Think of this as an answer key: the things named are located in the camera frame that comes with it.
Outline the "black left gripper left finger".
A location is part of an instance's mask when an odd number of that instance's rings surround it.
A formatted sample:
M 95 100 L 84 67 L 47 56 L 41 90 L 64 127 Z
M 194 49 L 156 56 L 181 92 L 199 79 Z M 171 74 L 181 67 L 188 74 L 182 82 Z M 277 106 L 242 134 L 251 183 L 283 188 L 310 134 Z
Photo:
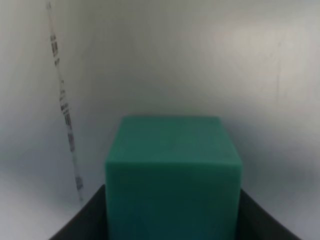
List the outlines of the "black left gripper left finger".
M 108 240 L 105 186 L 102 185 L 88 203 L 52 240 Z

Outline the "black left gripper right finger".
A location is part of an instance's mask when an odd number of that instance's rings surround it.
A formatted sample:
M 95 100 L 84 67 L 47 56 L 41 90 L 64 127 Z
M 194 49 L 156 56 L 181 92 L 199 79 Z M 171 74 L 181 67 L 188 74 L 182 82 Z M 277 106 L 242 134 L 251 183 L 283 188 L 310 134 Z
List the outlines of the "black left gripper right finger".
M 237 240 L 300 239 L 268 214 L 244 190 L 240 192 L 235 238 Z

